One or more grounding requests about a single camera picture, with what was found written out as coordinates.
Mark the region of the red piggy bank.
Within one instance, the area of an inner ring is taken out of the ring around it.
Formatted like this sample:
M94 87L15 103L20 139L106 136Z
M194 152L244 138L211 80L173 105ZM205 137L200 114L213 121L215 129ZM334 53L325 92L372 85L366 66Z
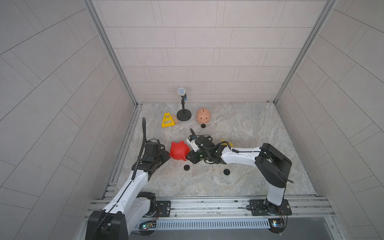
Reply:
M187 155L190 151L190 147L184 141L179 141L178 143L172 142L170 157L174 160L187 161Z

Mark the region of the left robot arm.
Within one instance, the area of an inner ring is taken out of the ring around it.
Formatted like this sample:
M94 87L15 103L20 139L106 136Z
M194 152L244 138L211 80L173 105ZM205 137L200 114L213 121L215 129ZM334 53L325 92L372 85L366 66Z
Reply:
M109 204L100 211L93 211L88 218L85 239L127 240L143 217L153 218L142 227L142 231L150 229L161 216L161 209L157 206L156 195L142 189L169 159L170 154L160 141L143 142L126 183Z

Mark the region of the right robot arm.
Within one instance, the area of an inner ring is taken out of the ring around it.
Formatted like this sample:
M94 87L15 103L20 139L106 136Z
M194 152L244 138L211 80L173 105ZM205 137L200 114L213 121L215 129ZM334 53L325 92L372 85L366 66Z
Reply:
M292 161L271 144L264 143L260 148L234 148L228 141L218 144L209 135L190 135L187 143L192 147L186 159L197 164L241 164L259 169L269 183L265 200L250 200L246 209L253 216L290 216L292 210L284 198Z

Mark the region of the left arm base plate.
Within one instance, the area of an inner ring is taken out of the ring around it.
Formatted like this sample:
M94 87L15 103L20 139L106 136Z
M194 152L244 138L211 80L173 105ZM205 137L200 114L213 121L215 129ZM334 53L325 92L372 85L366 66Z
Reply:
M154 208L144 215L144 218L167 218L171 214L171 201L158 201Z

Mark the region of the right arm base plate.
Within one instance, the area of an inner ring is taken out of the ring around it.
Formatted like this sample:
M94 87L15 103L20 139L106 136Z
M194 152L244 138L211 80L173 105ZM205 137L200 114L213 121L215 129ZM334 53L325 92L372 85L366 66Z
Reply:
M275 205L265 200L250 200L246 206L253 216L291 216L292 210L286 199L282 200L281 205Z

